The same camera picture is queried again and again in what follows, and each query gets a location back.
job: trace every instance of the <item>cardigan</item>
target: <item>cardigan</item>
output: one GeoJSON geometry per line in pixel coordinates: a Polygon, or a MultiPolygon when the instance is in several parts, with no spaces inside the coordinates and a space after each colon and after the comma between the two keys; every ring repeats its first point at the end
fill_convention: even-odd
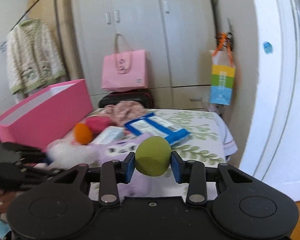
{"type": "Polygon", "coordinates": [[[28,19],[7,38],[7,72],[12,94],[55,84],[66,71],[46,23],[28,19]]]}

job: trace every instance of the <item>cabinet door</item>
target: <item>cabinet door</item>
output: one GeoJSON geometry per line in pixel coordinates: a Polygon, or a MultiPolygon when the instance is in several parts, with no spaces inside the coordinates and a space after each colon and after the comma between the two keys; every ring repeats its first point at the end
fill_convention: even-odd
{"type": "Polygon", "coordinates": [[[114,22],[106,22],[112,12],[110,0],[72,0],[74,25],[84,77],[90,95],[104,94],[101,89],[104,56],[114,52],[114,22]]]}
{"type": "Polygon", "coordinates": [[[112,0],[112,4],[119,21],[116,22],[117,32],[126,38],[133,50],[145,49],[147,52],[149,87],[169,87],[168,59],[158,0],[112,0]]]}
{"type": "Polygon", "coordinates": [[[210,0],[162,0],[173,86],[209,85],[215,26],[210,0]]]}

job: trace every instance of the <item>drawer handle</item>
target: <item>drawer handle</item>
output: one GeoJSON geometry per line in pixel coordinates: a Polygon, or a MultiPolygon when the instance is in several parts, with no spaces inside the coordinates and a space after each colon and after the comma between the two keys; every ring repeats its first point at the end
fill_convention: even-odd
{"type": "Polygon", "coordinates": [[[200,101],[202,101],[202,97],[199,97],[199,98],[189,98],[189,100],[191,102],[200,102],[200,101]]]}

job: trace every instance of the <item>pink cloth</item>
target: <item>pink cloth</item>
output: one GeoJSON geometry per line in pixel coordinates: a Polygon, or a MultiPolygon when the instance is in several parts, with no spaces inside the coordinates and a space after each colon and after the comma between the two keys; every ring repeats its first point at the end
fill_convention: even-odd
{"type": "Polygon", "coordinates": [[[135,101],[120,101],[116,105],[105,107],[105,114],[109,114],[113,124],[124,127],[124,124],[147,113],[143,105],[135,101]]]}

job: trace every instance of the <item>blue sticker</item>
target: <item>blue sticker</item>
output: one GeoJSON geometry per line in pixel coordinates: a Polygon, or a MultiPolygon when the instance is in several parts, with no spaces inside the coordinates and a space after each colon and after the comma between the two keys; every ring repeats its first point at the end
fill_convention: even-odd
{"type": "Polygon", "coordinates": [[[273,53],[272,44],[268,41],[263,43],[263,49],[265,50],[266,54],[273,53]]]}

